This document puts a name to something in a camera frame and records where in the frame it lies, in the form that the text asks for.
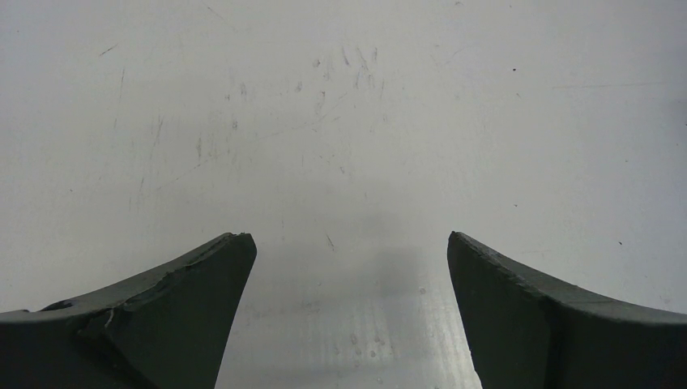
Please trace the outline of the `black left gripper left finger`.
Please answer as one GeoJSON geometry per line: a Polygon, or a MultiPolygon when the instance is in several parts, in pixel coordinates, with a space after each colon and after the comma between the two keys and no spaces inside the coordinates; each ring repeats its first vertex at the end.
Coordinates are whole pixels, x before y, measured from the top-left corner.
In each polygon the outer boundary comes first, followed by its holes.
{"type": "Polygon", "coordinates": [[[1,316],[4,388],[213,388],[256,259],[248,233],[42,310],[1,316]]]}

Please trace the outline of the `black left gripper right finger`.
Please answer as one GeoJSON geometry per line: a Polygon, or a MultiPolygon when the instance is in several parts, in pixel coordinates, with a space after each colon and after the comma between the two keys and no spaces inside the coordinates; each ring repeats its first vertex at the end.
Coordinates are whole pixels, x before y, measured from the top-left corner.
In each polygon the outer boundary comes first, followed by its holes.
{"type": "Polygon", "coordinates": [[[447,262],[483,387],[685,387],[684,314],[582,289],[460,232],[447,262]]]}

